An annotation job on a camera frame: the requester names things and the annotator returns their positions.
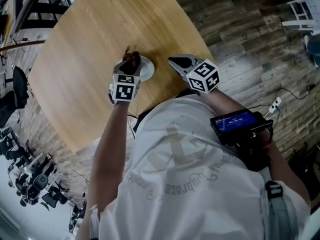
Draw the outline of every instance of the desk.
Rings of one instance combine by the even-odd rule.
[[[29,75],[42,110],[72,152],[101,137],[113,109],[108,89],[126,47],[155,65],[129,112],[139,115],[185,89],[169,56],[213,60],[175,0],[76,0],[44,43]]]

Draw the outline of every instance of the power strip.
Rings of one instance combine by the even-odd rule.
[[[273,101],[273,103],[269,107],[269,112],[270,113],[275,112],[275,110],[277,109],[276,107],[279,107],[280,103],[281,103],[281,98],[278,96],[275,98],[275,100]]]

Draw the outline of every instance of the black buckle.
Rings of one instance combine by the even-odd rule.
[[[268,199],[280,198],[284,193],[282,186],[272,180],[265,184],[265,189],[268,193]]]

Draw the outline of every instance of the display screen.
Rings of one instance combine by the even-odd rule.
[[[221,132],[229,132],[235,129],[239,129],[257,122],[249,112],[244,112],[242,114],[236,114],[228,118],[223,118],[215,121],[216,125]]]

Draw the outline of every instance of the white saucer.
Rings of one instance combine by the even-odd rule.
[[[140,71],[140,80],[141,82],[147,81],[155,73],[155,65],[150,59],[144,56],[141,57],[141,71]]]

